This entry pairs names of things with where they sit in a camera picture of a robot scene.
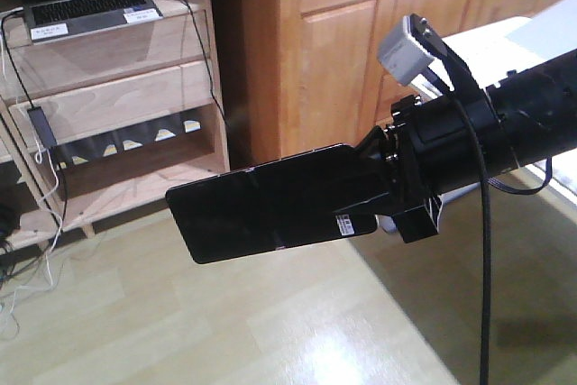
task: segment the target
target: wooden shelf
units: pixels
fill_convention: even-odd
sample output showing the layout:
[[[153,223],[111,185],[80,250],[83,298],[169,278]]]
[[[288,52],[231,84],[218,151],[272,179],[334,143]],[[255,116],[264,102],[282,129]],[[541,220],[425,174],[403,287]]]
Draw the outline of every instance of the wooden shelf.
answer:
[[[28,94],[44,110],[58,144],[67,146],[62,149],[68,158],[63,170],[69,197],[66,231],[81,228],[90,236],[98,220],[158,201],[169,188],[229,169],[224,123],[213,101],[213,97],[220,101],[220,78],[212,57],[215,36],[210,0],[188,1],[209,56],[212,80],[206,74],[201,41],[187,6],[181,0],[154,1],[162,20],[43,44],[32,44],[22,19],[6,22],[7,40]],[[17,3],[0,0],[4,10]],[[10,134],[2,137],[14,143],[6,144],[7,152],[0,149],[0,162],[12,154],[21,173],[26,172],[26,187],[37,200],[51,190],[54,178],[47,161],[34,163],[32,126],[20,111],[29,105],[12,69],[6,75],[0,81],[4,99],[0,114]],[[188,110],[197,116],[190,120],[198,121],[200,130],[178,130],[173,132],[175,137],[151,142],[154,136],[150,137],[146,125],[140,128],[144,123],[154,128],[171,125],[163,124],[162,118]],[[159,128],[172,132],[166,126]],[[134,140],[133,133],[142,140]],[[100,148],[96,153],[93,150],[109,138],[117,150],[122,149],[99,158]],[[126,140],[150,143],[124,150]],[[85,158],[74,151],[84,152],[89,161],[74,165],[78,161],[74,157]],[[51,207],[60,213],[63,197],[61,183],[59,194],[50,197]],[[34,201],[22,212],[30,209],[35,209]],[[39,212],[24,214],[26,224],[13,236],[19,248],[50,239],[56,232],[52,217]]]
[[[40,209],[23,214],[20,217],[20,226],[21,228],[8,238],[15,250],[48,241],[58,229],[51,214]]]
[[[164,198],[169,188],[222,172],[222,158],[197,133],[66,169],[70,199],[65,230],[146,205]],[[110,185],[99,188],[103,183]]]

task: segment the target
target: power adapter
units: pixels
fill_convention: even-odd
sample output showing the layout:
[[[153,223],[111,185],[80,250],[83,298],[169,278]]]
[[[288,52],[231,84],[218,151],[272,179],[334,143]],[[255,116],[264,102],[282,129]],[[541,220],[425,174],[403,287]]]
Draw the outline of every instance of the power adapter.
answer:
[[[34,125],[34,129],[38,134],[38,138],[44,145],[46,149],[51,149],[57,145],[56,137],[54,137],[54,133],[50,128],[50,124],[48,123],[48,118],[42,110],[42,107],[35,106],[33,108],[28,109],[28,116],[30,117],[30,121],[32,125]]]

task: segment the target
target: black cable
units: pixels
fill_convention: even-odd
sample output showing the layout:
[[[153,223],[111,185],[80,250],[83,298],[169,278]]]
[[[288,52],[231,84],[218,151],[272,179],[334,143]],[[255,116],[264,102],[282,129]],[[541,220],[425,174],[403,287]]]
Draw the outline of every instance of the black cable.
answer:
[[[2,33],[2,40],[4,41],[6,53],[8,53],[8,58],[10,59],[10,63],[12,64],[12,68],[14,70],[14,73],[16,74],[16,77],[18,78],[18,82],[20,83],[20,87],[24,91],[24,94],[26,95],[26,99],[28,99],[28,102],[30,103],[30,107],[34,108],[35,105],[34,105],[32,99],[30,98],[30,95],[28,94],[28,90],[26,90],[26,86],[22,82],[22,77],[20,77],[20,73],[18,72],[18,68],[16,67],[16,64],[14,63],[14,59],[12,57],[12,52],[10,51],[10,47],[8,46],[8,41],[6,40],[6,33],[5,33],[5,29],[4,29],[4,23],[8,18],[15,17],[21,13],[22,13],[22,11],[12,11],[11,13],[2,17],[2,21],[0,21],[0,32]]]
[[[490,192],[489,175],[483,157],[479,137],[472,126],[471,119],[467,115],[461,101],[454,96],[450,99],[461,117],[471,145],[475,160],[479,169],[479,183],[481,186],[482,208],[482,301],[481,301],[481,350],[479,359],[479,383],[489,384],[489,346],[490,346],[490,310],[491,310],[491,232],[490,232]]]
[[[213,79],[212,71],[210,69],[210,61],[208,59],[207,50],[205,48],[205,44],[203,43],[202,36],[200,34],[200,30],[198,29],[197,19],[194,15],[194,12],[192,11],[192,8],[190,7],[190,3],[188,2],[188,0],[181,0],[181,2],[187,7],[188,13],[190,14],[190,17],[192,17],[192,23],[193,23],[194,28],[195,28],[195,33],[197,34],[197,39],[198,39],[198,43],[200,45],[200,50],[202,50],[202,56],[203,56],[203,60],[205,62],[206,72],[208,73],[210,96],[212,97],[213,101],[215,101],[216,107],[218,108],[218,112],[220,113],[220,116],[223,119],[224,128],[226,129],[226,131],[228,133],[231,133],[230,135],[227,135],[227,138],[234,140],[235,137],[232,134],[233,129],[229,125],[228,121],[226,120],[226,116],[224,115],[224,109],[222,108],[222,106],[220,105],[220,103],[218,102],[218,100],[216,99],[216,96],[215,96],[215,82]],[[206,12],[205,12],[205,21],[206,21],[206,28],[208,29],[208,18],[206,16]],[[252,152],[250,152],[249,149],[240,141],[238,141],[238,140],[234,140],[234,141],[241,148],[241,153],[244,154],[244,156],[247,157],[251,161],[251,165],[256,165],[256,161],[254,161],[254,159],[252,157]]]
[[[224,110],[221,107],[220,103],[218,102],[218,100],[216,99],[215,96],[215,82],[213,80],[213,73],[210,70],[210,64],[208,61],[208,54],[205,48],[205,44],[202,41],[202,37],[200,35],[200,30],[198,29],[198,24],[197,24],[197,18],[194,15],[194,12],[192,11],[192,8],[190,7],[190,3],[188,2],[188,0],[181,0],[182,3],[187,7],[188,9],[188,13],[190,14],[190,16],[192,17],[192,23],[195,27],[195,32],[197,33],[197,37],[198,37],[198,43],[200,44],[200,50],[202,50],[202,56],[205,60],[205,66],[206,66],[206,72],[208,74],[208,82],[209,82],[209,87],[210,87],[210,96],[213,98],[213,100],[215,101],[216,106],[218,107],[218,111],[220,112],[220,115],[223,117],[224,119]]]
[[[537,194],[539,191],[541,191],[543,188],[549,185],[549,182],[551,182],[552,178],[553,178],[553,158],[549,157],[545,162],[545,179],[543,179],[543,183],[541,184],[541,186],[537,188],[526,188],[526,189],[514,188],[495,178],[489,179],[489,183],[494,188],[500,189],[505,193],[515,194],[518,196],[531,196]]]

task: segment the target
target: sticker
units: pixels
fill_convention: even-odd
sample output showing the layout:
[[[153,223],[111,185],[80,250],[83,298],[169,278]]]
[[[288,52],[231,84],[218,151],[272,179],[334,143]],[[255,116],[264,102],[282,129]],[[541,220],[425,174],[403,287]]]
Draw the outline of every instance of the sticker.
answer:
[[[66,23],[53,24],[52,26],[37,27],[30,30],[33,41],[50,38],[52,36],[68,35],[69,28]]]
[[[339,230],[342,236],[348,236],[349,234],[354,234],[353,223],[351,223],[351,218],[347,214],[337,215],[336,223],[339,224]]]
[[[139,22],[149,22],[150,20],[156,20],[158,18],[160,18],[159,13],[154,8],[124,14],[124,19],[129,24]]]

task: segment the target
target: black device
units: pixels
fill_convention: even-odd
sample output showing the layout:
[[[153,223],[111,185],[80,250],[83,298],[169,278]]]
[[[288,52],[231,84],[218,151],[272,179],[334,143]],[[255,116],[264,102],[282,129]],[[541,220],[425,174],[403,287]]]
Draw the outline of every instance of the black device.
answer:
[[[577,50],[480,89],[426,20],[407,16],[391,35],[381,44],[382,63],[409,81],[425,74],[442,96],[403,98],[391,108],[393,123],[374,127],[355,148],[335,145],[170,189],[169,208],[193,259],[365,234],[377,228],[375,215],[391,216],[406,242],[438,234],[440,195],[479,180],[457,105],[490,176],[577,147]],[[427,67],[434,58],[453,90]],[[339,232],[344,215],[354,233]]]

